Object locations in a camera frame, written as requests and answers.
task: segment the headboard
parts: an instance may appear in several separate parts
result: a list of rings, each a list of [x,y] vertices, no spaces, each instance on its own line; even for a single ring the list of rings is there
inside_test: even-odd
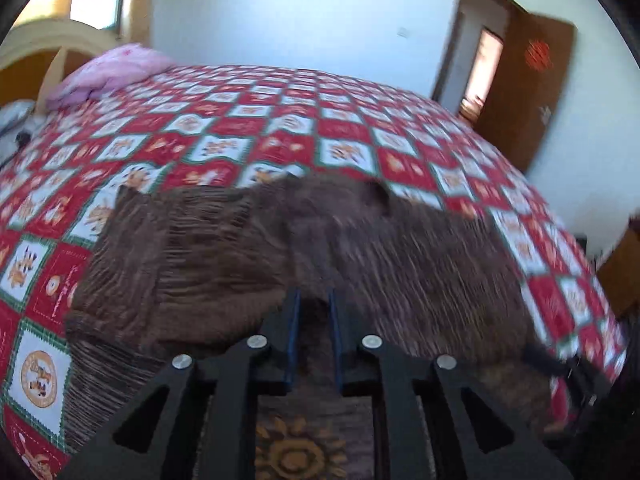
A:
[[[68,18],[46,18],[12,28],[0,45],[0,106],[16,99],[45,99],[67,75],[118,46],[116,36]]]

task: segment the pink blanket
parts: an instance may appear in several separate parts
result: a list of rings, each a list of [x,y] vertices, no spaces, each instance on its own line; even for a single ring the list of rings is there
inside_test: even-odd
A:
[[[100,97],[105,92],[124,88],[175,66],[169,57],[144,48],[139,43],[108,50],[70,74],[56,86],[47,107],[57,110]]]

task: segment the brown garment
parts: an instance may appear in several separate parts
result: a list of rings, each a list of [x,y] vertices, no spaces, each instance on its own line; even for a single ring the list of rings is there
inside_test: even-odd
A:
[[[328,468],[332,446],[342,450],[335,476],[370,478],[370,404],[333,389],[322,303],[329,288],[346,291],[381,336],[411,354],[491,365],[483,379],[517,408],[521,391],[508,390],[523,371],[502,363],[533,336],[514,268],[488,224],[411,204],[377,183],[313,175],[243,190],[121,189],[66,320],[66,442],[77,450],[163,360],[222,352],[253,333],[297,285],[312,300],[298,384],[290,396],[260,399],[258,440],[267,449],[273,439],[311,432],[309,449],[323,450]],[[531,414],[524,402],[521,412],[538,421],[548,382],[535,374],[532,381],[546,405]],[[318,435],[335,438],[325,446]],[[261,453],[268,454],[258,453],[258,472],[278,478],[279,459]]]

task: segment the metal bolt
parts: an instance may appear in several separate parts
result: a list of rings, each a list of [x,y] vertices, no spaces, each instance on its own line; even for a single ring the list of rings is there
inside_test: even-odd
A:
[[[249,348],[264,348],[267,346],[267,338],[263,335],[252,335],[246,340],[246,344]]]
[[[382,338],[377,335],[366,335],[362,338],[362,346],[364,348],[375,349],[380,348],[382,346]]]
[[[171,364],[174,368],[178,368],[178,370],[184,370],[185,368],[189,368],[193,363],[193,359],[190,355],[180,354],[174,357],[174,360],[171,361]]]
[[[436,359],[436,364],[443,370],[453,370],[458,362],[456,361],[455,357],[448,354],[443,354],[441,356],[438,356],[438,358]]]

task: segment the bed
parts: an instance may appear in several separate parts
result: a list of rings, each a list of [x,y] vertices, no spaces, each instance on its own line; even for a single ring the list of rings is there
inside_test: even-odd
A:
[[[63,319],[120,185],[254,186],[340,171],[494,222],[540,340],[615,378],[625,345],[575,239],[491,144],[435,102],[318,70],[181,66],[48,115],[0,173],[2,427],[41,480],[65,465]],[[567,417],[564,383],[552,409]]]

